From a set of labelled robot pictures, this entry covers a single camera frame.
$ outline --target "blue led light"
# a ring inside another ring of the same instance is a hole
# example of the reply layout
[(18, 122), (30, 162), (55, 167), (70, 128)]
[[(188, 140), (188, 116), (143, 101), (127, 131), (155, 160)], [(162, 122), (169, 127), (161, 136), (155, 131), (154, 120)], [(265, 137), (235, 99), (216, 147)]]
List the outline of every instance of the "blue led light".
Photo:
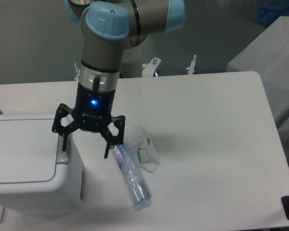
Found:
[(91, 101), (91, 104), (92, 104), (93, 106), (97, 106), (97, 105), (98, 105), (98, 101), (97, 101), (97, 100), (92, 100), (92, 101)]

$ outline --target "plastic bag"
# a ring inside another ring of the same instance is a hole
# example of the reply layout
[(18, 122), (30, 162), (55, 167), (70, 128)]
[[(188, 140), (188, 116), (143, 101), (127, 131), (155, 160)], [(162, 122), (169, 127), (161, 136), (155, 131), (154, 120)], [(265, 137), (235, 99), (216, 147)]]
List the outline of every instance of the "plastic bag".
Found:
[(147, 130), (142, 126), (135, 126), (125, 130), (124, 141), (132, 153), (137, 155), (139, 166), (144, 170), (154, 173), (159, 163), (158, 152)]

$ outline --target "white table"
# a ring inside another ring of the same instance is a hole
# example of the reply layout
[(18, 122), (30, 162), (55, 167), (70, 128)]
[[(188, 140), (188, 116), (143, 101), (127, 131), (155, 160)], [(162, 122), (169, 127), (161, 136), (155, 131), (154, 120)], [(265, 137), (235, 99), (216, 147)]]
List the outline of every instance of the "white table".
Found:
[[(73, 107), (77, 82), (0, 85), (7, 114)], [(120, 79), (113, 115), (143, 125), (160, 168), (143, 171), (152, 204), (135, 211), (99, 134), (76, 131), (87, 168), (85, 207), (41, 219), (7, 210), (0, 231), (230, 231), (289, 226), (280, 198), (289, 169), (263, 85), (255, 72)]]

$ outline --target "gripper logo text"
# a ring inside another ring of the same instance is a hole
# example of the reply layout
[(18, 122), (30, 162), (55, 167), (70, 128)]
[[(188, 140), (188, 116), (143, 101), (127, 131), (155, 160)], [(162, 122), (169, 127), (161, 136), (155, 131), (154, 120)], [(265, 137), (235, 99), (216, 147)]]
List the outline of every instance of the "gripper logo text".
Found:
[(94, 118), (99, 118), (99, 119), (103, 119), (103, 117), (101, 115), (89, 115), (89, 114), (86, 114), (86, 113), (82, 113), (82, 116), (89, 116), (89, 117), (94, 117)]

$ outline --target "clear plastic bag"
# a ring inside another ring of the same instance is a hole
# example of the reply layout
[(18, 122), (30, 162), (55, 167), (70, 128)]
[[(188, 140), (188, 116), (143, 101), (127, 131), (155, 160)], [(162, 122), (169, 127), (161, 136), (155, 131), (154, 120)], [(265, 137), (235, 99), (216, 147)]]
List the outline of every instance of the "clear plastic bag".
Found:
[(116, 145), (113, 154), (119, 165), (135, 209), (148, 206), (152, 195), (128, 145), (126, 143)]
[(124, 141), (132, 153), (137, 155), (139, 166), (144, 170), (154, 173), (160, 166), (158, 152), (152, 137), (142, 126), (135, 126), (125, 130)]

